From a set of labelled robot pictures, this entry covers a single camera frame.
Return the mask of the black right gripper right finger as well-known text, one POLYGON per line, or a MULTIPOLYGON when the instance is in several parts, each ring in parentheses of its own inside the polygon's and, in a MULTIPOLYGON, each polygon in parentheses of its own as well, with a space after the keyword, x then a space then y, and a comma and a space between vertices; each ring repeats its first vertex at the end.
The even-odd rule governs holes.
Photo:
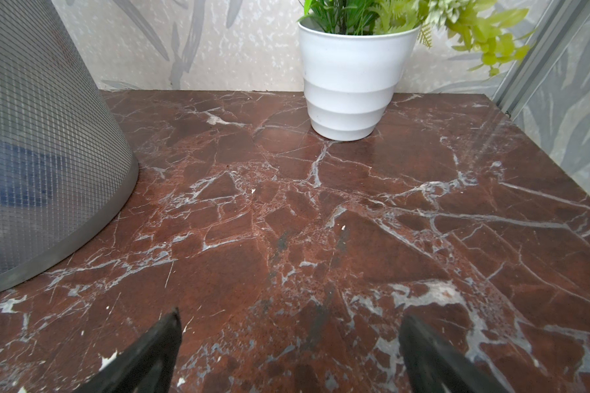
POLYGON ((398 340, 414 392, 506 391, 414 315, 404 317, 398 340))

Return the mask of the grey mesh waste bin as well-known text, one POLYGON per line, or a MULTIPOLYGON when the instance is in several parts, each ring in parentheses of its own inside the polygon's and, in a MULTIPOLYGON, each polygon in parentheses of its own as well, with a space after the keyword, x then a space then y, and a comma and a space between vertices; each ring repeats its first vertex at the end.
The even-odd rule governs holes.
POLYGON ((0 1, 0 292, 83 247, 139 163, 49 1, 0 1))

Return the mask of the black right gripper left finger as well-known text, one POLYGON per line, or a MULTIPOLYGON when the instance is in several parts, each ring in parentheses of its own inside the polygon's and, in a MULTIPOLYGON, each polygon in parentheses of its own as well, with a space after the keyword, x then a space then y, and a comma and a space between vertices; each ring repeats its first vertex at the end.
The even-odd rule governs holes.
POLYGON ((167 392, 182 342, 180 311, 174 308, 77 392, 167 392))

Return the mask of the potted plant white pot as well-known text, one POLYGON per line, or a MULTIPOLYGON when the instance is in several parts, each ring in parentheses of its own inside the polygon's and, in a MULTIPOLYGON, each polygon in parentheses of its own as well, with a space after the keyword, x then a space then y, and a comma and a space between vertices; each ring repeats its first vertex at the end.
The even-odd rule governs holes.
POLYGON ((311 127, 339 142, 369 136, 414 47, 431 47, 435 30, 457 39, 457 52, 480 54, 477 67, 497 76, 529 51, 510 31, 528 12, 498 11, 494 1, 304 2, 298 32, 311 127))

